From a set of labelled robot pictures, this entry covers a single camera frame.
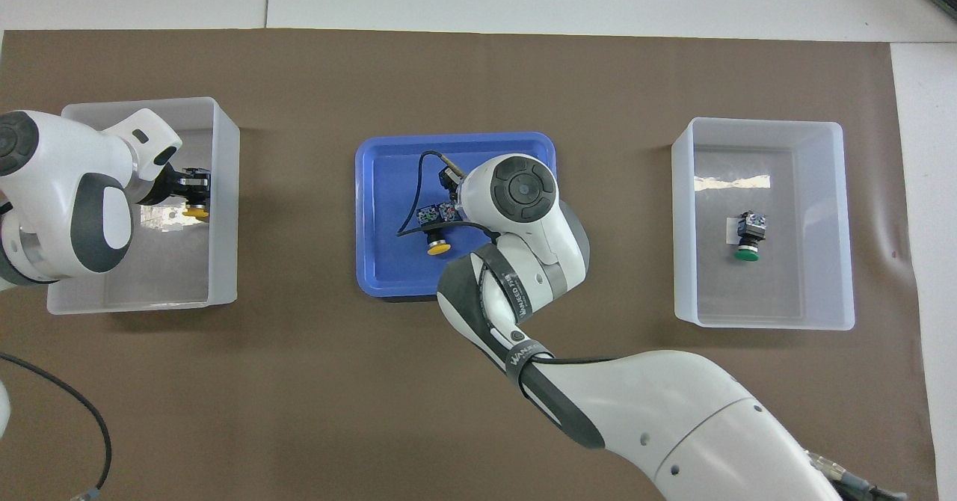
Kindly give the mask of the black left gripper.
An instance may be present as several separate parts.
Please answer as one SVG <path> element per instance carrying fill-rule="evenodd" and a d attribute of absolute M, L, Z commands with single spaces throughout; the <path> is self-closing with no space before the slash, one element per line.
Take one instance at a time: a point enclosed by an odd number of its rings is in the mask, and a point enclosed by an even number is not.
<path fill-rule="evenodd" d="M 187 180 L 188 186 L 211 185 L 211 173 L 208 170 L 188 170 L 187 173 L 182 173 L 174 167 L 164 166 L 153 182 L 153 187 L 141 198 L 141 205 L 158 205 L 171 197 L 187 197 L 187 204 L 209 204 L 211 190 L 208 187 L 187 188 L 182 184 L 183 179 Z"/>

